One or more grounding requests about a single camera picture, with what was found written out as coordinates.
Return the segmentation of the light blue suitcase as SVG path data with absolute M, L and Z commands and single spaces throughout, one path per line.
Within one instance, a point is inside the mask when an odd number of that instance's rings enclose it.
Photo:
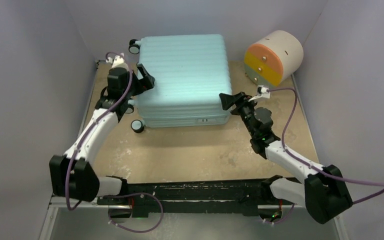
M 148 36 L 132 39 L 129 52 L 154 77 L 151 90 L 131 102 L 139 119 L 131 128 L 224 125 L 230 113 L 219 95 L 231 94 L 227 50 L 220 34 Z

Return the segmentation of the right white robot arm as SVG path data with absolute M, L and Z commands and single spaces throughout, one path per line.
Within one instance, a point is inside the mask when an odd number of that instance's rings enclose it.
M 324 166 L 309 160 L 288 147 L 272 130 L 272 113 L 257 107 L 244 92 L 220 93 L 221 107 L 239 116 L 249 135 L 253 151 L 262 158 L 287 170 L 296 181 L 280 177 L 261 189 L 260 196 L 268 204 L 286 200 L 304 207 L 319 224 L 325 224 L 353 206 L 342 173 L 334 165 Z

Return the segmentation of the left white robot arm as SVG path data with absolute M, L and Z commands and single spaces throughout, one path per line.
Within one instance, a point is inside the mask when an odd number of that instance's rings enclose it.
M 117 176 L 98 177 L 91 163 L 112 129 L 125 114 L 134 111 L 131 98 L 155 86 L 155 78 L 143 64 L 136 67 L 137 72 L 120 64 L 109 70 L 107 86 L 101 91 L 89 123 L 68 150 L 50 159 L 54 195 L 85 202 L 109 196 L 118 205 L 128 201 L 127 181 Z

